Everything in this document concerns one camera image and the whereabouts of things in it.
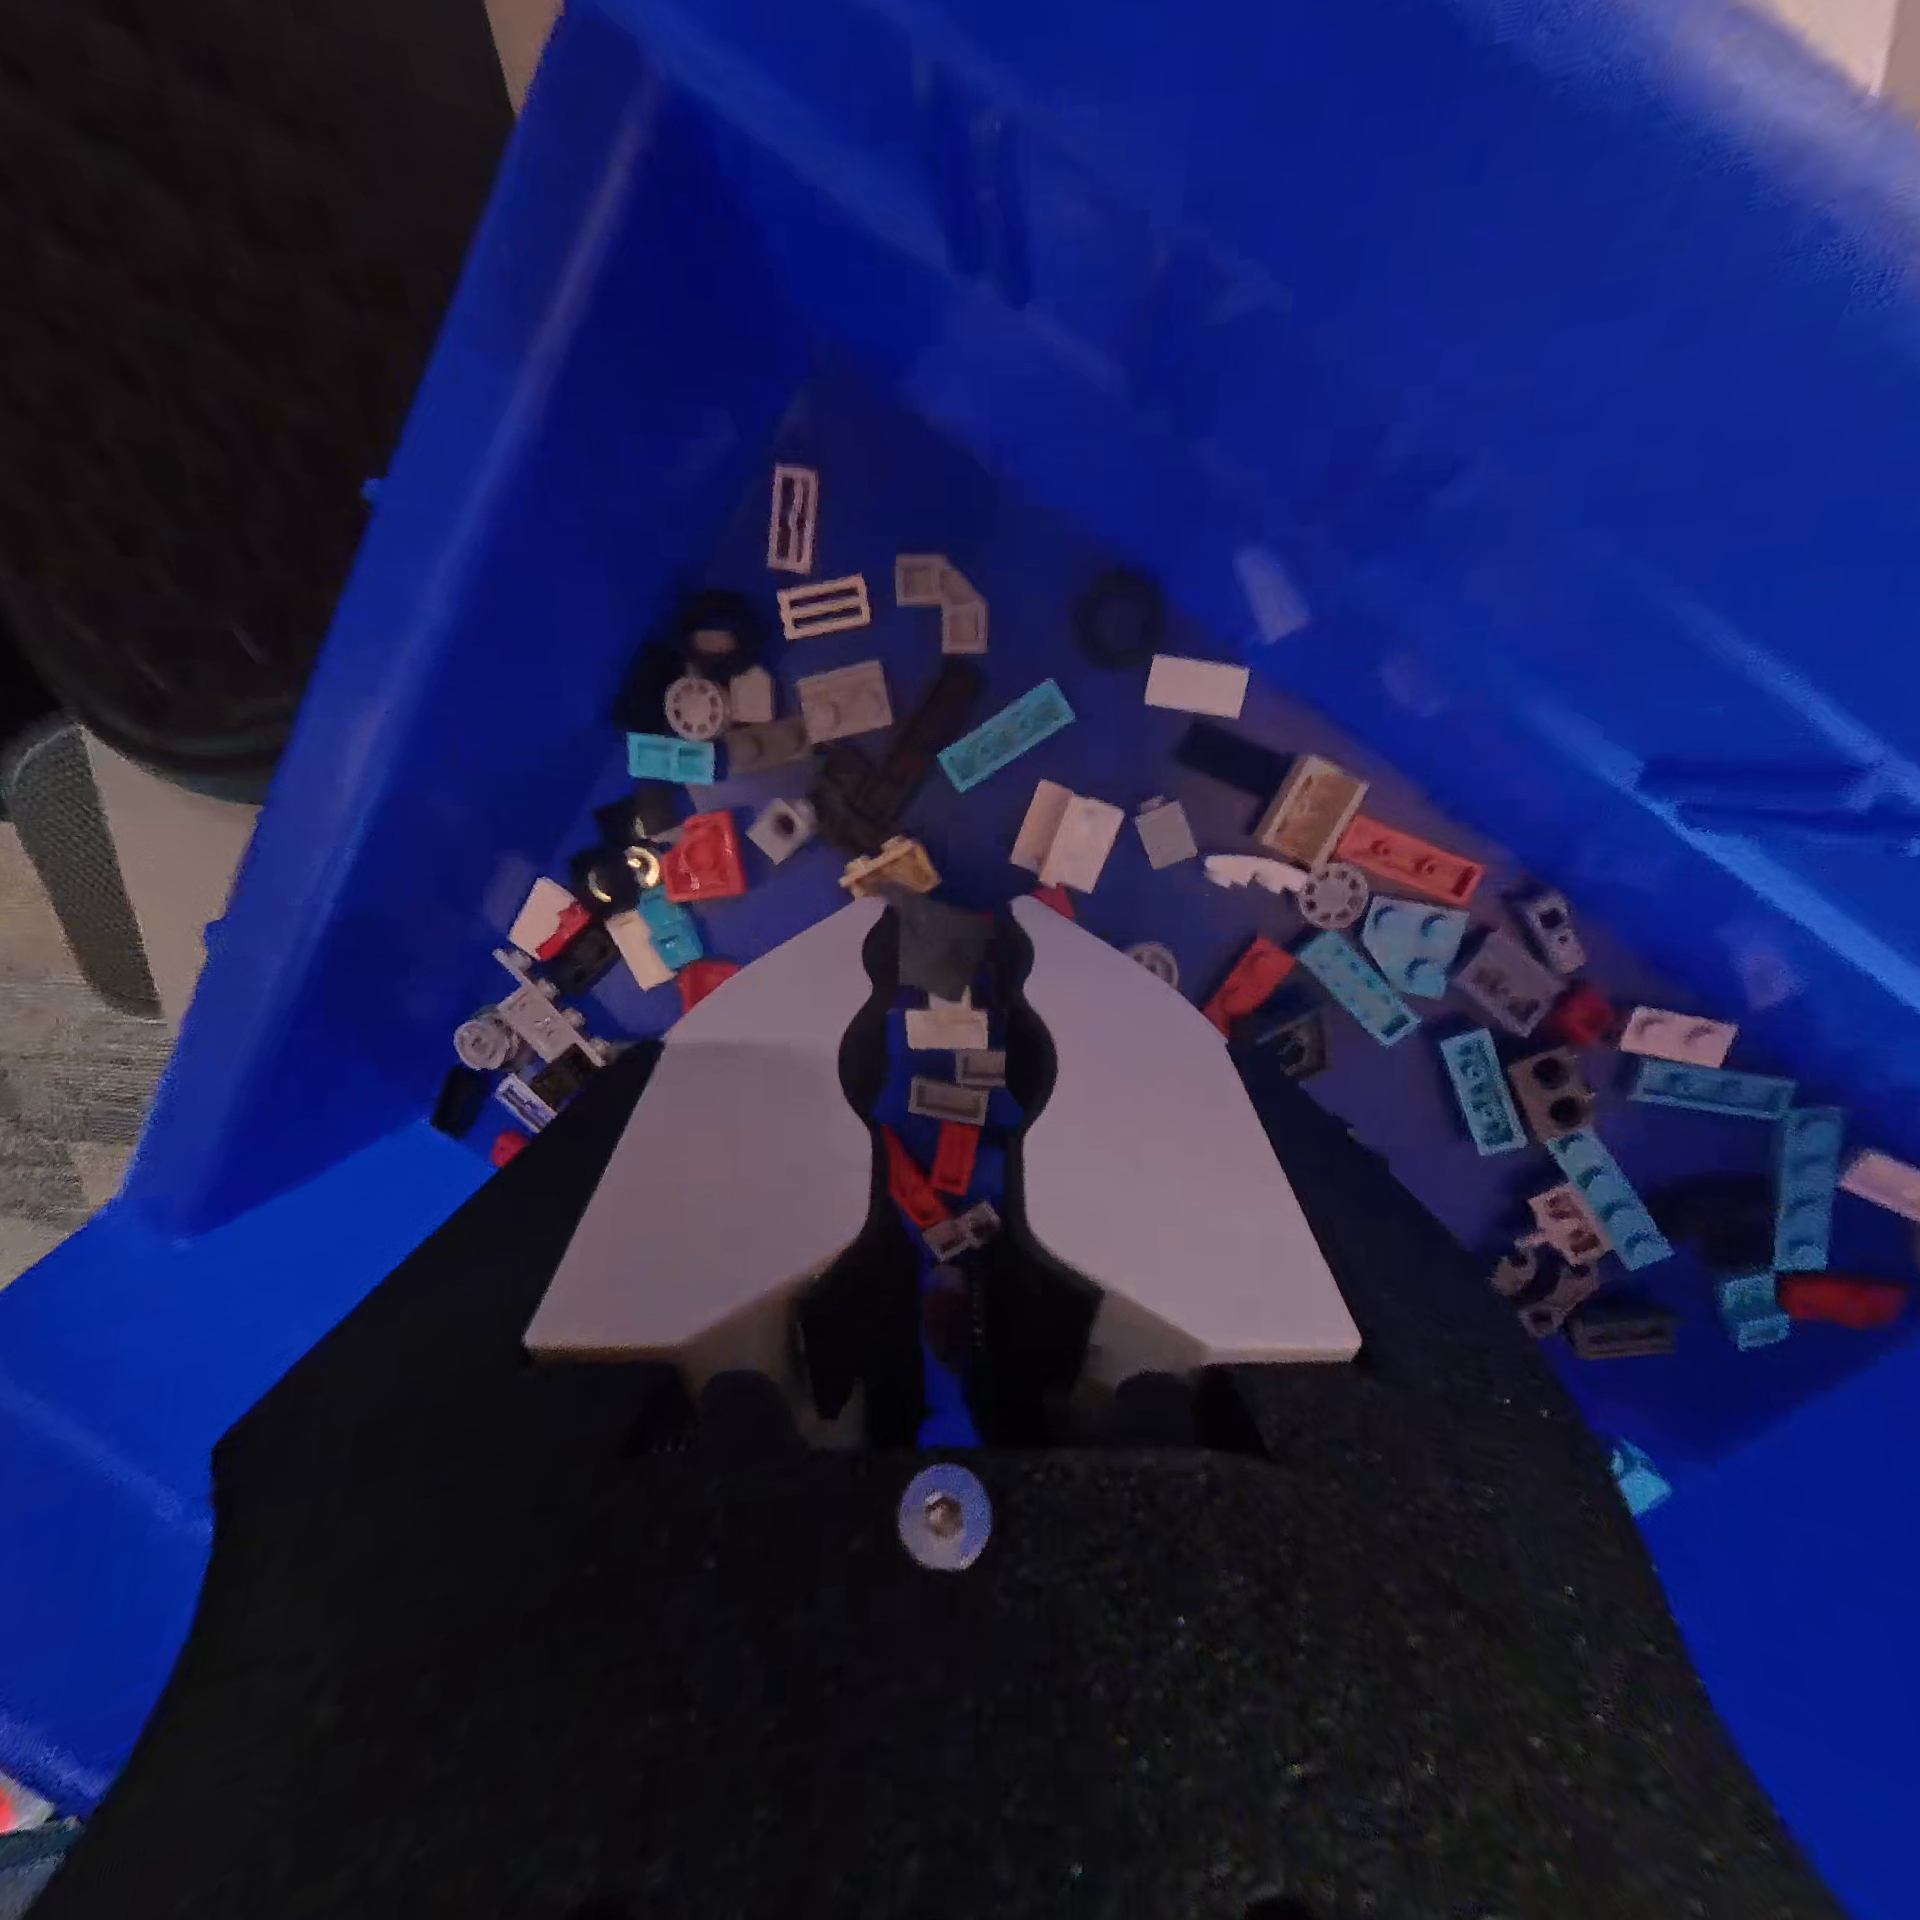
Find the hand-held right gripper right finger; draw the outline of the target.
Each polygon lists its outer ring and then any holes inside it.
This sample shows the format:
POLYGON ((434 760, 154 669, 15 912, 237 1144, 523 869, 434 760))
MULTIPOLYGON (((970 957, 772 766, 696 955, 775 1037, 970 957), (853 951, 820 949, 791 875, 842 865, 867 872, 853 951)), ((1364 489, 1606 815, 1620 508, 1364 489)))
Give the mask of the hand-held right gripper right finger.
POLYGON ((1040 901, 998 940, 1015 1127, 983 1440, 1245 1443, 1360 1385, 1356 1312, 1227 1043, 1040 901))

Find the black mesh chair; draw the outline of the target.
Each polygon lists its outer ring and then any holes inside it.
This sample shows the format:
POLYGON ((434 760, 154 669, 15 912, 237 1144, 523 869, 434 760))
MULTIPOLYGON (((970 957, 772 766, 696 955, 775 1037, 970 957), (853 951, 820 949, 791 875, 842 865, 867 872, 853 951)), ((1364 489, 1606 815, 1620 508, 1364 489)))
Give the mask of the black mesh chair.
POLYGON ((5 748, 260 803, 511 133, 486 5, 3 5, 5 748))

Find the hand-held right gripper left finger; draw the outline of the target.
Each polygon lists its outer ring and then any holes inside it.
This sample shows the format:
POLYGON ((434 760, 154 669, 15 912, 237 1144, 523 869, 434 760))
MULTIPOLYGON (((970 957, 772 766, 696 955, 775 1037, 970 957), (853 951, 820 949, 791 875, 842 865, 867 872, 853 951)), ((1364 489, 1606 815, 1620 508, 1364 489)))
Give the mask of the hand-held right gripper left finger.
POLYGON ((843 904, 679 1020, 523 1348, 770 1382, 811 1443, 911 1411, 917 1261, 872 1132, 896 940, 843 904))

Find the pile of toy bricks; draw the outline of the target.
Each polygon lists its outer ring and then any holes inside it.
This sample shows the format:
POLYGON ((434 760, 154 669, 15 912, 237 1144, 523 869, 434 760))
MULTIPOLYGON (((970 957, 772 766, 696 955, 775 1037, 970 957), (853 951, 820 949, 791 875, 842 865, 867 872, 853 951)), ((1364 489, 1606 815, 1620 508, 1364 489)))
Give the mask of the pile of toy bricks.
MULTIPOLYGON (((700 912, 751 896, 766 871, 810 846, 845 861, 847 901, 878 899, 896 935, 891 1033, 901 1094, 872 1123, 884 1188, 923 1243, 925 1352, 970 1348, 933 1368, 967 1390, 967 1430, 986 1438, 989 1350, 1010 1350, 1003 1385, 1077 1385, 1120 1329, 1120 1287, 1070 1254, 1067 1279, 1008 1335, 991 1329, 986 1261, 1013 1247, 1018 1134, 1038 1094, 1008 1091, 1018 1040, 1013 990, 989 983, 1006 941, 991 916, 942 896, 936 861, 910 827, 936 787, 979 799, 1022 752, 1050 752, 1070 727, 1055 684, 1027 687, 1006 716, 988 695, 989 605, 939 555, 893 560, 896 605, 936 619, 942 660, 906 713, 879 660, 798 669, 794 645, 867 632, 864 573, 815 579, 819 473, 775 469, 770 565, 776 592, 701 587, 672 603, 610 707, 628 788, 594 813, 594 844, 566 877, 539 875, 496 951, 511 990, 451 1037, 453 1063, 429 1112, 447 1137, 490 1136, 504 1165, 613 1064, 586 997, 610 976, 637 992, 674 987, 700 1017, 742 968, 703 947, 700 912)), ((1794 1327, 1892 1327, 1912 1289, 1834 1267, 1834 1203, 1915 1220, 1915 1169, 1845 1137, 1843 1112, 1789 1078, 1728 1063, 1736 1029, 1652 1005, 1623 1008, 1588 979, 1590 957, 1560 891, 1502 901, 1482 861, 1373 815, 1372 787, 1334 759, 1272 755, 1221 727, 1243 709, 1240 668, 1170 655, 1160 589, 1123 566, 1093 579, 1071 639, 1102 669, 1146 660, 1142 707, 1189 713, 1167 764, 1239 796, 1272 787, 1236 847, 1200 847, 1179 798, 1133 815, 1154 872, 1190 869, 1232 896, 1275 896, 1294 931, 1251 931, 1212 993, 1192 1005, 1223 1046, 1302 1081, 1327 1063, 1327 1021, 1381 1049, 1427 1046, 1446 1084, 1454 1134, 1482 1160, 1528 1156, 1526 1227, 1493 1267, 1493 1292, 1539 1341, 1588 1363, 1672 1350, 1666 1303, 1623 1289, 1690 1247, 1712 1278, 1725 1336, 1755 1352, 1794 1327)))

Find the blue plastic bin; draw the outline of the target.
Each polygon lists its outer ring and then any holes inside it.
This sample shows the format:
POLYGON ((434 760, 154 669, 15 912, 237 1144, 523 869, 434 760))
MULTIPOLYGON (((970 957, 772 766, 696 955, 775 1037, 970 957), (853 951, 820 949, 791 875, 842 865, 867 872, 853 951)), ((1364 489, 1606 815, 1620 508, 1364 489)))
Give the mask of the blue plastic bin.
MULTIPOLYGON (((920 793, 942 896, 1212 993, 1275 896, 1146 863, 1187 710, 1560 891, 1623 1008, 1915 1169, 1915 133, 1736 7, 575 5, 123 1192, 5 1292, 31 1915, 1915 1915, 1915 1281, 1588 1363, 1490 1284, 1528 1156, 1422 1045, 1243 1086, 1363 1382, 1245 1443, 811 1443, 523 1329, 682 1020, 504 1165, 429 1112, 628 788, 672 603, 901 552, 1070 727, 920 793)), ((923 1243, 914 1333, 925 1333, 923 1243)))

